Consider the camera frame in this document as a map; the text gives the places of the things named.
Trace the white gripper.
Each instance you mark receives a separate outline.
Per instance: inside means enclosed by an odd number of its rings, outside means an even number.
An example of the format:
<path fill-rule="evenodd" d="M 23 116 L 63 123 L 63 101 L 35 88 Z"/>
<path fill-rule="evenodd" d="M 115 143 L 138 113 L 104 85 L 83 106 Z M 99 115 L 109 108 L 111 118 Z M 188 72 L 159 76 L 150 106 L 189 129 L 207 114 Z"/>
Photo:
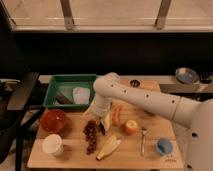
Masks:
<path fill-rule="evenodd" d="M 83 117 L 89 116 L 92 113 L 98 117 L 101 117 L 101 123 L 106 131 L 109 130 L 111 125 L 110 111 L 112 100 L 100 95 L 96 95 L 88 109 L 82 114 Z"/>

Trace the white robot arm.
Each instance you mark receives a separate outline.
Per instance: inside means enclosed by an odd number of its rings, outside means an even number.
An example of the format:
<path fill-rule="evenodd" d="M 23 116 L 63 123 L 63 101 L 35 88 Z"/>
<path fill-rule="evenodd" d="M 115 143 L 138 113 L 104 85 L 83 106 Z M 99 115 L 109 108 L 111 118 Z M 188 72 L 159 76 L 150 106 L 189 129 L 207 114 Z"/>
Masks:
<path fill-rule="evenodd" d="M 185 171 L 213 171 L 213 99 L 189 98 L 126 86 L 111 72 L 93 83 L 95 96 L 87 112 L 105 118 L 112 99 L 133 104 L 145 111 L 178 123 L 190 130 Z"/>

